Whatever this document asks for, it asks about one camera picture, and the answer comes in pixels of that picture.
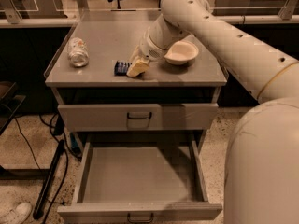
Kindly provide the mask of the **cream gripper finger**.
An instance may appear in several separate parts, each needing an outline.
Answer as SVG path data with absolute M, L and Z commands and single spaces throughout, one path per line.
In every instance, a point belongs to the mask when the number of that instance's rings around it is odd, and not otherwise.
M 137 77 L 140 74 L 146 72 L 149 68 L 150 68 L 149 61 L 138 59 L 130 65 L 126 75 L 128 77 Z
M 130 59 L 129 59 L 129 62 L 130 63 L 136 63 L 140 60 L 140 47 L 139 46 L 136 46 Z

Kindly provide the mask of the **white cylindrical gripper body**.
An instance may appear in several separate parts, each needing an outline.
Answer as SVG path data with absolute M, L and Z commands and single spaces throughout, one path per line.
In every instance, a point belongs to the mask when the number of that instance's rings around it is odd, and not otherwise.
M 141 56 L 150 61 L 160 61 L 174 43 L 188 34 L 160 15 L 140 39 Z

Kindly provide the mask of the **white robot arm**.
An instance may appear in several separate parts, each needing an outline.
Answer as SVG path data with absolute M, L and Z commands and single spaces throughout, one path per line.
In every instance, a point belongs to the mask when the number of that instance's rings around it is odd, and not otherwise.
M 299 61 L 209 13 L 206 0 L 161 0 L 132 54 L 136 77 L 194 35 L 258 101 L 237 123 L 224 172 L 224 224 L 299 224 Z

